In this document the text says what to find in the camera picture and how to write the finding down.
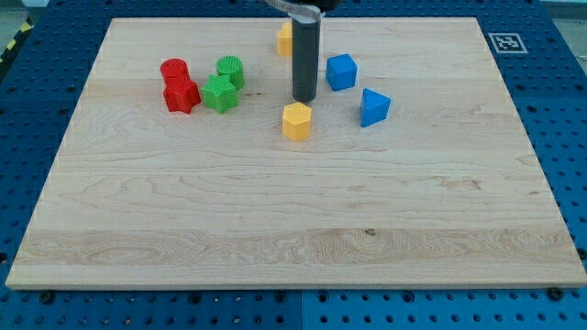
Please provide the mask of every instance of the blue block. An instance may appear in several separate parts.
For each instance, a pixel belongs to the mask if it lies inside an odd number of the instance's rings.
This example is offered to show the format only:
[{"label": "blue block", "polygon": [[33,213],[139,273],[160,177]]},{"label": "blue block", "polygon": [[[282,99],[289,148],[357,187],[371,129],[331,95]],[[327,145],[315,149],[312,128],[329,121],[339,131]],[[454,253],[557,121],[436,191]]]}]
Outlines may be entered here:
[{"label": "blue block", "polygon": [[333,91],[354,87],[357,80],[357,64],[348,54],[327,60],[327,81]]},{"label": "blue block", "polygon": [[387,118],[391,104],[391,98],[365,88],[360,101],[360,126],[367,127]]}]

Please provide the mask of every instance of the wooden board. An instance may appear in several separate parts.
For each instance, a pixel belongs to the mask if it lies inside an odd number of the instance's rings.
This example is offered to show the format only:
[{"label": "wooden board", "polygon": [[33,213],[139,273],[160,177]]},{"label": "wooden board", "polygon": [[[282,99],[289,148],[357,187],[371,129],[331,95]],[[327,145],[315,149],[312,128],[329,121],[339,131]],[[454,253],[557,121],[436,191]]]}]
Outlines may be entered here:
[{"label": "wooden board", "polygon": [[[312,136],[281,133],[280,19],[115,19],[10,271],[13,289],[582,286],[585,272],[472,18],[327,19]],[[358,86],[332,92],[349,52]],[[169,114],[159,66],[203,86],[235,54],[224,115]],[[360,128],[363,88],[393,97]]]}]

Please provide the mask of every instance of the block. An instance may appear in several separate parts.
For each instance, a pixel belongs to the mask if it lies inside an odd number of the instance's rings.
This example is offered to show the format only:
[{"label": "block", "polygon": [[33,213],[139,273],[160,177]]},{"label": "block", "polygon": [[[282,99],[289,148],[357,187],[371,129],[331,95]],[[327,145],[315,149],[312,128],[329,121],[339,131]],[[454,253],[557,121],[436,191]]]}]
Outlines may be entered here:
[{"label": "block", "polygon": [[191,80],[185,61],[166,60],[161,65],[161,76],[165,83],[163,98],[169,111],[190,114],[194,105],[198,105],[201,99],[198,85]]},{"label": "block", "polygon": [[355,86],[357,64],[348,54],[331,57],[327,60],[327,81],[333,91]]},{"label": "block", "polygon": [[230,82],[239,91],[245,85],[245,76],[242,71],[242,61],[236,56],[225,56],[216,63],[216,73],[227,75]]},{"label": "block", "polygon": [[282,131],[293,141],[302,141],[310,136],[312,108],[296,102],[283,109]]},{"label": "block", "polygon": [[360,126],[367,127],[387,118],[391,104],[391,98],[365,88],[360,101]]},{"label": "block", "polygon": [[202,96],[206,107],[216,109],[219,114],[238,105],[237,89],[230,82],[228,75],[211,74],[208,82],[202,87]]},{"label": "block", "polygon": [[280,56],[292,56],[292,22],[283,23],[277,32],[277,53]]}]

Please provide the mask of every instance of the black cylinder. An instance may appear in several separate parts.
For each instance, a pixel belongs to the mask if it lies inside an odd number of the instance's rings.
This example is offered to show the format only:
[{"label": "black cylinder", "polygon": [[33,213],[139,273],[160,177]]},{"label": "black cylinder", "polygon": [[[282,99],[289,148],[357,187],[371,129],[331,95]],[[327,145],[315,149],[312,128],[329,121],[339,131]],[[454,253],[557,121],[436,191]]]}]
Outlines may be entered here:
[{"label": "black cylinder", "polygon": [[310,102],[316,98],[320,22],[302,23],[292,19],[293,98]]}]

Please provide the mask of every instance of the blue pegboard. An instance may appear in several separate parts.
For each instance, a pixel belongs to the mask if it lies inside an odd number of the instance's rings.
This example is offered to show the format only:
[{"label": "blue pegboard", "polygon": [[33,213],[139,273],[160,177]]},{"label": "blue pegboard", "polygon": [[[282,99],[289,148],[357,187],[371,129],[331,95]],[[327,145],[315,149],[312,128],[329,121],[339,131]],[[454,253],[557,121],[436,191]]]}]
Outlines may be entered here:
[{"label": "blue pegboard", "polygon": [[[334,17],[477,17],[575,244],[587,248],[587,77],[535,0],[347,0]],[[259,0],[52,0],[0,85],[0,279],[112,17],[282,17]],[[587,328],[587,291],[17,292],[0,329]]]}]

